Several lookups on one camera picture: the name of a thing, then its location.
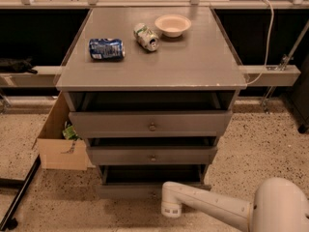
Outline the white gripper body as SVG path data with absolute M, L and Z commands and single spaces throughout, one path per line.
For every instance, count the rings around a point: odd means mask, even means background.
M 182 215 L 182 204 L 161 202 L 161 213 L 167 218 L 179 218 Z

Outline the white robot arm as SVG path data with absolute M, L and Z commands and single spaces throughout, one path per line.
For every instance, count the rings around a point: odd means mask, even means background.
M 161 213 L 179 218 L 183 204 L 240 232 L 309 232 L 308 199 L 297 185 L 283 178 L 264 180 L 253 202 L 180 183 L 164 183 Z

